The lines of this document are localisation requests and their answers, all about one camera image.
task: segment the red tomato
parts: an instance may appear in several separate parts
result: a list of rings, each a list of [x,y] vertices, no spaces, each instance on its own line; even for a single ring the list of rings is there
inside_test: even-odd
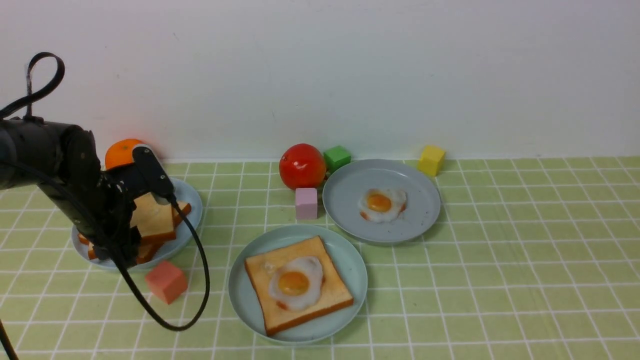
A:
[[[325,175],[322,153],[307,143],[293,145],[280,158],[280,178],[291,190],[317,188]]]

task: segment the green tile floor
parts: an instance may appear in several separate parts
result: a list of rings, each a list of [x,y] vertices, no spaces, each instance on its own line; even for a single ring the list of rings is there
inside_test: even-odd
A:
[[[167,165],[202,195],[212,293],[182,333],[160,328],[116,274],[88,266],[70,223],[32,188],[0,197],[0,318],[21,359],[637,359],[640,157],[448,161],[444,211],[395,248],[354,241],[369,267],[362,312],[330,340],[279,347],[235,317],[230,264],[264,231],[295,223],[276,163]],[[315,224],[340,232],[323,212]],[[196,248],[173,259],[190,319],[204,288]]]

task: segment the plate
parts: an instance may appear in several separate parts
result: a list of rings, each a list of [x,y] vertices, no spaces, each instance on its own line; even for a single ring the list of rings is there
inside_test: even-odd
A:
[[[268,337],[260,302],[244,269],[244,259],[314,236],[320,236],[324,241],[333,264],[353,296],[353,305]],[[367,297],[368,278],[362,256],[341,235],[316,225],[288,225],[268,231],[250,242],[234,261],[227,284],[231,306],[245,325],[272,342],[299,345],[328,338],[351,322]]]
[[[374,223],[363,219],[358,201],[371,188],[406,192],[406,210],[397,219]],[[324,184],[324,209],[335,225],[374,245],[410,241],[427,231],[440,214],[440,193],[417,169],[394,160],[359,160],[334,172]]]
[[[191,212],[187,214],[187,219],[191,222],[194,229],[198,228],[198,224],[202,219],[202,199],[200,194],[193,188],[193,186],[185,183],[182,180],[171,178],[171,181],[175,187],[175,196],[178,201],[185,201],[191,204]],[[151,261],[136,265],[129,269],[130,272],[146,270],[154,268],[160,261],[170,259],[176,255],[182,248],[184,248],[193,236],[187,224],[183,222],[175,229],[176,239],[167,241],[155,254]],[[89,260],[87,251],[89,246],[83,244],[78,239],[78,230],[74,226],[71,228],[71,241],[74,244],[76,252],[87,262],[109,271],[118,271],[118,268],[112,260],[99,261],[98,259]]]

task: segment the pink cube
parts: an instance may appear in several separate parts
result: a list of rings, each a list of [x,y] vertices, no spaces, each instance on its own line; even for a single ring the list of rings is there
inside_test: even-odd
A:
[[[164,260],[146,276],[149,290],[166,304],[171,304],[187,290],[187,277],[180,268]]]
[[[315,188],[296,189],[296,219],[318,218],[318,190]]]

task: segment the red cube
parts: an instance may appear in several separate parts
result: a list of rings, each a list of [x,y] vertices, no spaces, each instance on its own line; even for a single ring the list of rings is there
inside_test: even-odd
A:
[[[174,264],[164,260],[146,276],[151,292],[163,302],[171,304],[187,290],[187,277]]]

